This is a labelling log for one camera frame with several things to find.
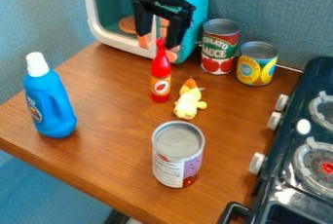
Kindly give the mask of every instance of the wooden table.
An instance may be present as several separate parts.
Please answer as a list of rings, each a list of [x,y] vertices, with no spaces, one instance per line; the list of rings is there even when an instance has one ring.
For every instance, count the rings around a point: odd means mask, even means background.
[[[278,69],[252,88],[234,74],[201,72],[199,55],[172,67],[171,101],[150,99],[150,60],[95,43],[56,71],[70,95],[78,127],[66,139],[36,132],[23,93],[0,106],[0,148],[143,223],[215,223],[229,201],[248,203],[255,176],[247,167],[274,133],[266,123],[280,93],[299,74]],[[208,103],[191,121],[206,137],[199,180],[185,189],[160,184],[151,171],[151,133],[177,120],[173,102],[190,76]]]

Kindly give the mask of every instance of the toy stove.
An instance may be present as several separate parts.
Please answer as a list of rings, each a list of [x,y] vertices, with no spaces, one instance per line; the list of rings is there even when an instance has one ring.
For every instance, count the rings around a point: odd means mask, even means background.
[[[333,57],[310,61],[291,96],[281,95],[268,127],[267,157],[256,153],[251,207],[229,203],[219,223],[333,223]]]

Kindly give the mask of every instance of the white bottle cap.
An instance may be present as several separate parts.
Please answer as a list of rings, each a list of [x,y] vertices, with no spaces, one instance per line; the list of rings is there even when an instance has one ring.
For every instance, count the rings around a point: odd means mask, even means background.
[[[258,174],[260,171],[260,168],[263,166],[265,161],[265,156],[260,153],[254,153],[251,163],[248,167],[248,171],[253,174]]]
[[[296,131],[300,134],[308,134],[311,130],[311,123],[307,119],[301,119],[296,125]]]
[[[42,53],[34,52],[26,56],[27,72],[31,77],[41,77],[50,71]]]

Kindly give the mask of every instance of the tin can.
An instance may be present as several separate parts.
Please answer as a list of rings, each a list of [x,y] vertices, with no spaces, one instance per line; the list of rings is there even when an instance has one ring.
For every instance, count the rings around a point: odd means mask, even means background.
[[[202,69],[211,74],[230,73],[240,27],[229,19],[211,19],[203,25]]]
[[[252,41],[240,47],[237,78],[249,86],[266,86],[272,81],[278,51],[266,42]]]
[[[202,165],[204,135],[196,126],[183,121],[160,125],[152,134],[153,173],[172,188],[192,185]]]

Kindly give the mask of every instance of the yellow label can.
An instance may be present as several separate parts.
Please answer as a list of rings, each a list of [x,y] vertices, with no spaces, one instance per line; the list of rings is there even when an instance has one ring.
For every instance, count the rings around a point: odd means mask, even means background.
[[[240,48],[237,78],[249,86],[266,86],[272,81],[278,51],[265,42],[248,42]]]

